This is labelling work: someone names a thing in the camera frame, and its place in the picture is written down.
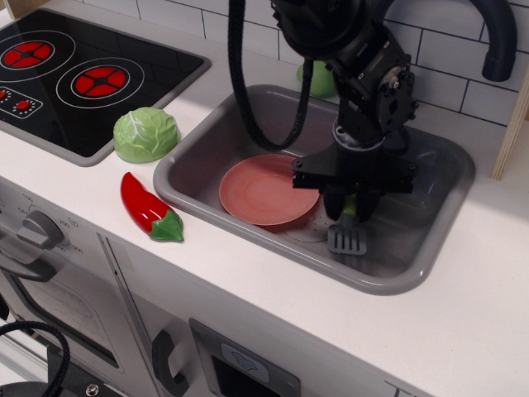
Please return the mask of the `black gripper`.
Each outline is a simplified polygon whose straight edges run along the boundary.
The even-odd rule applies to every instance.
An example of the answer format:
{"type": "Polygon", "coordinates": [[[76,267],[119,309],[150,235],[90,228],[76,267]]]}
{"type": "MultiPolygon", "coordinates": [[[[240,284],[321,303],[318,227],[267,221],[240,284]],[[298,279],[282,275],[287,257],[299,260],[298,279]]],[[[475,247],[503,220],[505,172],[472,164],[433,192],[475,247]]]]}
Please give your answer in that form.
{"type": "Polygon", "coordinates": [[[326,215],[338,219],[346,195],[356,195],[356,217],[367,222],[378,207],[382,193],[409,194],[413,190],[415,164],[379,147],[348,151],[336,143],[323,151],[292,162],[293,186],[324,191],[326,215]]]}

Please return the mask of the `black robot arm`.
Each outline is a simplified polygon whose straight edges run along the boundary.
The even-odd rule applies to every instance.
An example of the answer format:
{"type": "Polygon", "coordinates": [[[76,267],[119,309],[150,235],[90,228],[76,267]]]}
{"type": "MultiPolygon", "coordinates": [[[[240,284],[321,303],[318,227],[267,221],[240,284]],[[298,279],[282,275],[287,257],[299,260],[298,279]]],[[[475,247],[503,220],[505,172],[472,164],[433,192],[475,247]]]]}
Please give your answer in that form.
{"type": "Polygon", "coordinates": [[[338,219],[349,197],[358,222],[369,220],[386,193],[412,191],[416,167],[384,143],[412,119],[414,75],[406,54],[371,1],[274,1],[287,43],[332,72],[340,99],[333,142],[292,163],[296,188],[319,189],[326,214],[338,219]]]}

